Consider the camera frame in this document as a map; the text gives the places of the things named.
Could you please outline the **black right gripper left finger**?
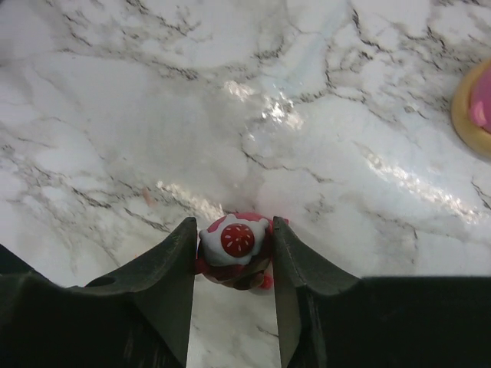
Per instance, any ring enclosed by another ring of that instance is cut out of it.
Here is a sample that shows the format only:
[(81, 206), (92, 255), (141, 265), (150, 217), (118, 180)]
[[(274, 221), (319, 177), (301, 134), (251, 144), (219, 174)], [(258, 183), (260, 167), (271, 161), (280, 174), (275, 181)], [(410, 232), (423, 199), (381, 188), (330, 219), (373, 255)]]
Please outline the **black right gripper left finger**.
[(61, 287), (1, 249), (3, 367), (184, 367), (197, 228), (83, 287)]

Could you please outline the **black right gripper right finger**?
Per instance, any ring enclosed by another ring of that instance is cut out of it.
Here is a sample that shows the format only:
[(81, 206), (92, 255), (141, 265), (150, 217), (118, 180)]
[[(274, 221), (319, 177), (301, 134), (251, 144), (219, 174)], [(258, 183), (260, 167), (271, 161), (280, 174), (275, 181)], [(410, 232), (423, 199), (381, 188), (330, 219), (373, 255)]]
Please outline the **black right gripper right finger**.
[(283, 367), (488, 367), (488, 277), (357, 278), (273, 225)]

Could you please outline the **pink strawberry figure toy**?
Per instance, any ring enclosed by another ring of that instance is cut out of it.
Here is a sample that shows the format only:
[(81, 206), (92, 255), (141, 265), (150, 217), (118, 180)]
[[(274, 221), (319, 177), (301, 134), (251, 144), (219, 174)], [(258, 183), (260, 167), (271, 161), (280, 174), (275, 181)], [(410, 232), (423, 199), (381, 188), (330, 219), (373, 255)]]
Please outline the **pink strawberry figure toy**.
[(194, 273), (239, 291), (269, 290), (273, 221), (254, 212), (235, 212), (199, 231)]

